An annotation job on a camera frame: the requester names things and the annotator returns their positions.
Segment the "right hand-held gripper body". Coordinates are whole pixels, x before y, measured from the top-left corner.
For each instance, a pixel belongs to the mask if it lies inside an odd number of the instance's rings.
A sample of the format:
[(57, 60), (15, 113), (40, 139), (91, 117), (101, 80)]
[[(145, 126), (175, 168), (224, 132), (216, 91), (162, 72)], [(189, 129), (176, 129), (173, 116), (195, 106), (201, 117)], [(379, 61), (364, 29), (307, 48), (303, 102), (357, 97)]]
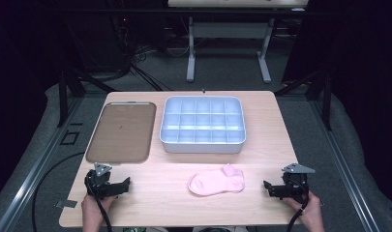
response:
[(283, 167), (282, 170), (284, 171), (282, 179), (290, 189), (287, 196), (293, 199), (305, 199), (309, 192), (307, 175), (315, 173), (314, 169), (299, 163), (292, 163)]

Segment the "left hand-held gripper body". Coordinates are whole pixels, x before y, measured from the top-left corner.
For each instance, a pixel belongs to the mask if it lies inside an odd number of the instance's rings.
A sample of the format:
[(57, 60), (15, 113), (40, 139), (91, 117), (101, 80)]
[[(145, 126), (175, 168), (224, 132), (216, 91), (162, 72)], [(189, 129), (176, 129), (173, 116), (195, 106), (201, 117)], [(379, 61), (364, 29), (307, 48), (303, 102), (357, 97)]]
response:
[(94, 168), (90, 169), (84, 178), (84, 185), (89, 195), (99, 199), (114, 196), (112, 194), (119, 189), (119, 186), (109, 182), (111, 169), (111, 166), (94, 163)]

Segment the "pink sock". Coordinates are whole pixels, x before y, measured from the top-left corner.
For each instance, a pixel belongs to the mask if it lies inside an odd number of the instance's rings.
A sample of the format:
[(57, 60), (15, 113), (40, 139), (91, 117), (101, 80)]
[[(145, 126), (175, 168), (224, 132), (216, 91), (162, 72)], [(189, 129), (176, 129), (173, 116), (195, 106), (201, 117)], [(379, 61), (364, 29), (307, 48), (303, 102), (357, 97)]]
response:
[(245, 187), (244, 173), (229, 163), (217, 170), (195, 174), (188, 183), (190, 192), (210, 196), (224, 192), (240, 192)]

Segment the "white divided organizer box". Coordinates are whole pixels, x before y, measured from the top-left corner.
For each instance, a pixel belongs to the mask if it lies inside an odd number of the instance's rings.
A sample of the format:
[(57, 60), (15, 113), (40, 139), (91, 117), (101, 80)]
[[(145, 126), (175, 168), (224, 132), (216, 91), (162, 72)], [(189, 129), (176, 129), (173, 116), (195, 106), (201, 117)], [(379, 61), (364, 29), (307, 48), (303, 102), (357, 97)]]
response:
[(168, 153), (238, 154), (246, 141), (242, 103), (232, 96), (169, 97), (160, 140)]

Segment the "person's left hand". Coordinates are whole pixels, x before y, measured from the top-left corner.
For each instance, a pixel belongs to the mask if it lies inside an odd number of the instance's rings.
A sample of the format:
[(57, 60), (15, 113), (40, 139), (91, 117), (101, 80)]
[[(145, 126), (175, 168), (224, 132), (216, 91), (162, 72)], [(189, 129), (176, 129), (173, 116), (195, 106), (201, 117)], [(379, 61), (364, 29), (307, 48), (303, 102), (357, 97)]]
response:
[[(105, 197), (100, 201), (103, 208), (108, 212), (112, 202), (116, 199), (116, 196)], [(84, 226), (101, 225), (104, 221), (104, 217), (101, 210), (91, 195), (86, 194), (81, 203), (82, 209), (82, 220)]]

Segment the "person's right hand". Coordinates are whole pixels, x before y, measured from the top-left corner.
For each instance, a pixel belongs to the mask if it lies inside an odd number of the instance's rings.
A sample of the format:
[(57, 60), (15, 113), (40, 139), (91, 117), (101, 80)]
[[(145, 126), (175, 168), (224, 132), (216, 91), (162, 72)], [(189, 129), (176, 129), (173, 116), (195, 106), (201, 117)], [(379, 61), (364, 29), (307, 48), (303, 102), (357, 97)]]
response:
[(308, 197), (308, 205), (300, 214), (302, 222), (304, 225), (323, 225), (320, 199), (311, 191), (309, 192)]

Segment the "grey tape piece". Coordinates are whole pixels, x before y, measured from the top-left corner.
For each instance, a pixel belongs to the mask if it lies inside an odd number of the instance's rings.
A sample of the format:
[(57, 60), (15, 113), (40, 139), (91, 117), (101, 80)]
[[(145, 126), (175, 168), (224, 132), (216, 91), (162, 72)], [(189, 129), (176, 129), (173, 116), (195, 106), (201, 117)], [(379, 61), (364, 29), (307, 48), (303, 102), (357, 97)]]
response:
[(57, 200), (55, 203), (56, 208), (64, 209), (64, 208), (74, 208), (77, 205), (77, 202), (74, 200)]

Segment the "black metal stand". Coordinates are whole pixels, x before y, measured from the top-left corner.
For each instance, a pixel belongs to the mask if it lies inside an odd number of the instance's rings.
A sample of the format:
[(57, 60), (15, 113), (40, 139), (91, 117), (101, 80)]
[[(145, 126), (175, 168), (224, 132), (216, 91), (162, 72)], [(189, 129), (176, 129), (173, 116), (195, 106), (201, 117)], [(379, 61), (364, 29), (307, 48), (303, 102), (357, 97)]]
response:
[(298, 88), (299, 86), (309, 83), (309, 87), (305, 93), (308, 101), (316, 101), (319, 95), (322, 95), (321, 121), (323, 125), (331, 131), (330, 110), (332, 99), (332, 77), (327, 71), (316, 71), (308, 76), (294, 80), (285, 87), (275, 92), (277, 97)]
[(94, 78), (87, 72), (82, 72), (78, 69), (63, 70), (59, 76), (58, 82), (60, 106), (58, 127), (62, 127), (69, 117), (68, 90), (70, 90), (76, 98), (83, 98), (86, 94), (86, 90), (81, 84), (82, 80), (93, 84), (106, 93), (115, 92), (114, 88), (102, 83), (102, 81)]

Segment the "white desk with metal legs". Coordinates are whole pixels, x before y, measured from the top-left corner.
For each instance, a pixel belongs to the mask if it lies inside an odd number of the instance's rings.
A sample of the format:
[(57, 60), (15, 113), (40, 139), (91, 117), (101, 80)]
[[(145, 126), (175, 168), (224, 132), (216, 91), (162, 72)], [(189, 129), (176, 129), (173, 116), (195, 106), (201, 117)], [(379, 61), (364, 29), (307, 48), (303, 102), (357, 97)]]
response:
[[(268, 9), (271, 13), (280, 10), (290, 12), (303, 12), (309, 0), (168, 0), (173, 8), (202, 8), (208, 10), (225, 9)], [(189, 60), (187, 68), (187, 81), (195, 80), (196, 51), (195, 38), (201, 39), (262, 39), (261, 50), (256, 53), (261, 76), (264, 83), (271, 82), (271, 76), (266, 63), (266, 53), (271, 40), (273, 17), (258, 22), (200, 22), (189, 17)]]

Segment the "metal floor rail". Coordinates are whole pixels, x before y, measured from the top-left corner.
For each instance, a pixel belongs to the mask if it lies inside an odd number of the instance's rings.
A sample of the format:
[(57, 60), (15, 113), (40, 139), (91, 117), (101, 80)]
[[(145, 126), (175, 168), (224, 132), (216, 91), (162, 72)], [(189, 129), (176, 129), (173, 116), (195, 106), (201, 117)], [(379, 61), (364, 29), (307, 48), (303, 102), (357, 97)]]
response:
[(14, 173), (0, 192), (0, 232), (10, 232), (15, 227), (50, 164), (60, 139), (66, 133), (69, 120), (72, 119), (81, 103), (81, 98), (71, 100), (68, 116), (60, 127), (56, 125), (59, 119), (57, 108), (59, 103), (54, 100), (47, 103), (41, 123)]
[(329, 147), (332, 152), (332, 160), (341, 177), (341, 180), (346, 188), (347, 194), (352, 202), (352, 205), (363, 225), (365, 232), (381, 232), (377, 221), (375, 220), (370, 207), (368, 206), (364, 194), (361, 192), (357, 185), (352, 172), (347, 164), (347, 161), (341, 151), (341, 148), (334, 136), (333, 131), (329, 130), (321, 117), (321, 109), (316, 101), (309, 101), (310, 108), (315, 114), (316, 121), (320, 126), (323, 135), (328, 141)]

